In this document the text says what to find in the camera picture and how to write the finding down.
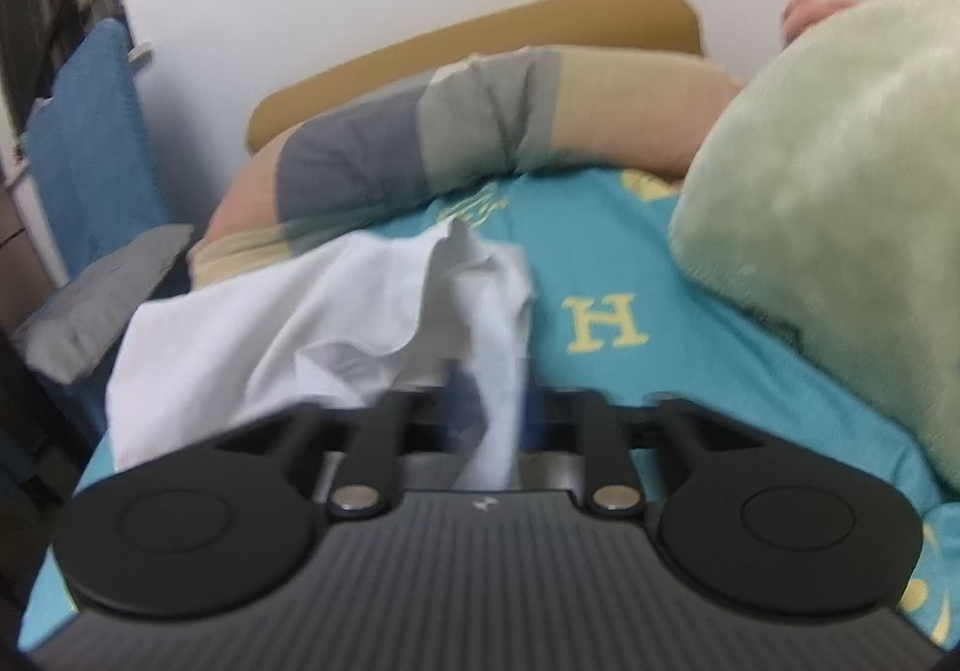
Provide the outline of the white cloth garment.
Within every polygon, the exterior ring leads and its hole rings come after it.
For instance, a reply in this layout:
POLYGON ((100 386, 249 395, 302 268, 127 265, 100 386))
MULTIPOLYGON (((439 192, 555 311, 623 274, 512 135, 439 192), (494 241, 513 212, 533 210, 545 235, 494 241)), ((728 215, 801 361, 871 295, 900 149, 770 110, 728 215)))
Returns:
POLYGON ((368 231, 140 307, 107 384, 116 470, 317 401, 341 410, 436 387, 459 368, 477 395, 449 483, 517 483, 534 281, 517 245, 460 219, 405 239, 368 231))

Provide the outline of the teal bed sheet yellow print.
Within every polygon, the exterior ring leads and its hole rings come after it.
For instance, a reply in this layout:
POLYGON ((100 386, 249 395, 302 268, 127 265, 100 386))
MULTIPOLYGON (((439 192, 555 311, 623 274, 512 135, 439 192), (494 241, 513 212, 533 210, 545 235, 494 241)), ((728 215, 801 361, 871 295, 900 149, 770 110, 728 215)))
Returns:
MULTIPOLYGON (((586 387, 638 405, 678 393, 869 471, 905 494, 924 522, 921 561, 901 606, 939 645, 958 639, 958 504, 908 432, 675 267, 675 197, 626 171, 524 176, 482 185, 370 229, 405 239, 460 219, 526 254, 527 378, 586 387)), ((83 478, 116 473, 109 432, 83 478)))

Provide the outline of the striped grey beige pillow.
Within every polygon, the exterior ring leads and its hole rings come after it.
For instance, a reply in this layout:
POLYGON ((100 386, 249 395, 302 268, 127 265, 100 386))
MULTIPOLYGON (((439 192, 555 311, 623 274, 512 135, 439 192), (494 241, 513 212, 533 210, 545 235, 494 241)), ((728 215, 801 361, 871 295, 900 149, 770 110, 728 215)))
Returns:
POLYGON ((674 52, 540 46, 470 56, 309 117, 252 156, 192 249, 206 288, 492 177, 690 169, 742 86, 674 52))

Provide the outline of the light green fleece blanket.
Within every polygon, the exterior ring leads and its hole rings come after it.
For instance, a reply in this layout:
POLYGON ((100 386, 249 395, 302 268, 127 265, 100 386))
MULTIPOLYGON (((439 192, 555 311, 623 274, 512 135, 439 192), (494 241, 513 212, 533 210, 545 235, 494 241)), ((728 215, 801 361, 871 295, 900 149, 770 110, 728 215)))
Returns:
POLYGON ((867 0, 789 44, 701 145, 670 251, 955 481, 958 0, 867 0))

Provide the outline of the grey cushion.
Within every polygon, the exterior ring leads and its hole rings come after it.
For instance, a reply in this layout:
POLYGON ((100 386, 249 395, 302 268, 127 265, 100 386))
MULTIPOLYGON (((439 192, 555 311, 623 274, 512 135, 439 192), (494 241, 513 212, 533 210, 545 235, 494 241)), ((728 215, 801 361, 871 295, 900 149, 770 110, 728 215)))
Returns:
POLYGON ((93 261, 14 332, 26 366, 64 385, 91 374, 187 251, 192 234, 190 224, 165 224, 93 261))

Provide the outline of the mustard yellow headboard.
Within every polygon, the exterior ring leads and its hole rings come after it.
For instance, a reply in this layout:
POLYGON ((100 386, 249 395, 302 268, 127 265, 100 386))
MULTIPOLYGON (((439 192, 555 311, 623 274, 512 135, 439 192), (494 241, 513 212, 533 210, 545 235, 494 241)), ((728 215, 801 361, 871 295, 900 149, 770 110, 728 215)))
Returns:
POLYGON ((306 119, 472 54, 555 44, 704 52, 700 15, 688 0, 535 0, 418 34, 265 96, 247 122, 247 151, 255 155, 306 119))

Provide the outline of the blue fabric on chair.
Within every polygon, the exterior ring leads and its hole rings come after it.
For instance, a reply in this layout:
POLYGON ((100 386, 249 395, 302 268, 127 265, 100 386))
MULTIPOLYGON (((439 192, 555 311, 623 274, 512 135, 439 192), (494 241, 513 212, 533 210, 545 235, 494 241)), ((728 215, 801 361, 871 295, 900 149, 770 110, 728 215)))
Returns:
POLYGON ((68 278, 172 221, 128 61, 127 29, 99 22, 34 107, 23 148, 68 278))

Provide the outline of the pink fluffy blanket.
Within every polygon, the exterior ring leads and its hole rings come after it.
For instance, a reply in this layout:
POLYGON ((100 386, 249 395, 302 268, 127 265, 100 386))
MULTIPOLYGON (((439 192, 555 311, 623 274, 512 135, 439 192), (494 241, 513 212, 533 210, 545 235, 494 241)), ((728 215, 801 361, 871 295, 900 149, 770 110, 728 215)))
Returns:
POLYGON ((807 29, 855 5, 854 0, 789 0, 781 13, 782 42, 789 46, 807 29))

